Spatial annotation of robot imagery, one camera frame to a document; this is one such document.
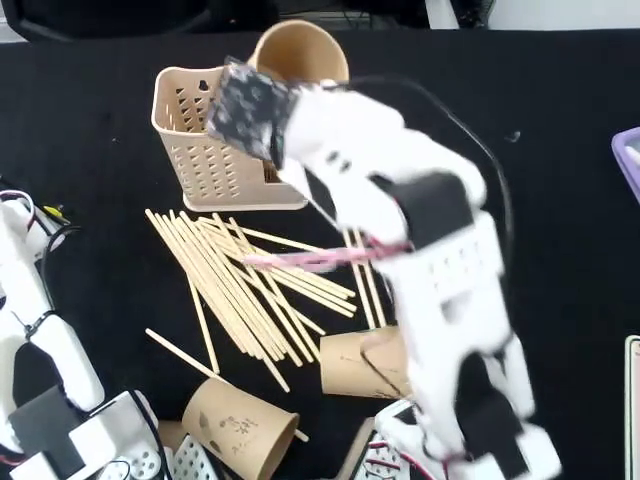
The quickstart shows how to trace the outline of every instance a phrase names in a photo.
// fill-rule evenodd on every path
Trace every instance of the tipped-over paper cup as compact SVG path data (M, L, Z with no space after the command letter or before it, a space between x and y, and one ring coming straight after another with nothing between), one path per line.
M191 397L185 430L244 480L268 480L286 453L299 416L219 380Z
M280 22L264 32L248 63L277 80L349 80L349 65L338 42L303 20Z
M408 395L407 354L397 327L322 337L322 391L356 397L400 398L360 356L363 342L367 358L376 369L400 390L402 397Z

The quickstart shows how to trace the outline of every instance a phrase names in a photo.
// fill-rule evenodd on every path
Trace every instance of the black table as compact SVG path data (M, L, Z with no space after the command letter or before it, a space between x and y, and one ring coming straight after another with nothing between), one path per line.
M160 418L178 418L203 377L146 339L144 328L202 360L206 354L184 275L143 214L181 207L149 120L154 79L170 65L247 58L257 38L0 46L0 172L42 201L63 203L85 227L51 258L53 293L108 394L139 388ZM536 421L556 443L567 478L620 478L623 343L640 326L640 209L610 140L640 123L640 32L350 32L338 39L353 75L418 79L495 149L514 197L508 302L528 358ZM372 93L480 166L488 209L500 222L495 175L477 148L412 93ZM317 245L340 242L309 209L236 217ZM313 232L303 233L302 223ZM352 285L346 269L334 277ZM293 301L330 333L365 327L362 316L350 321ZM317 365L283 366L293 390L284 394L266 369L226 344L216 322L212 328L224 376L300 412L300 428L311 436L308 445L294 442L278 476L335 475L362 419L384 403L322 396ZM18 400L52 383L33 352L20 355L17 374Z

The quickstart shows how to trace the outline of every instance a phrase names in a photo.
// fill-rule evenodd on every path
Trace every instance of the brown paper cup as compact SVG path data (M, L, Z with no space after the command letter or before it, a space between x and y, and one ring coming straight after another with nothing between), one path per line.
M320 370L322 391L334 395L398 398L398 394L374 372L360 356L363 340L375 335L380 339L367 349L367 358L389 379L403 396L410 393L407 379L407 354L397 327L322 337Z
M277 23L267 30L248 63L277 80L349 80L349 65L338 42L322 28L303 20Z
M158 422L158 433L160 434L162 445L169 447L174 452L178 451L184 437L187 435L180 422L171 420L160 420Z
M299 416L219 380L191 397L185 430L244 480L267 480L282 461Z

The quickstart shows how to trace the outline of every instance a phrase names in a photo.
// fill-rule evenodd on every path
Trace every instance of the purple container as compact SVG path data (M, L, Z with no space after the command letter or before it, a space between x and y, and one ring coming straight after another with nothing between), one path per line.
M620 170L640 203L640 127L618 133L611 141L611 148Z

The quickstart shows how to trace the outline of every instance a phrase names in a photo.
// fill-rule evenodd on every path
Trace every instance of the beige basket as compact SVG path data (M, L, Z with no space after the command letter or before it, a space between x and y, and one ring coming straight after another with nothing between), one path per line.
M190 210L294 210L307 200L280 182L271 164L205 132L209 102L223 67L170 67L158 74L151 123L162 138Z

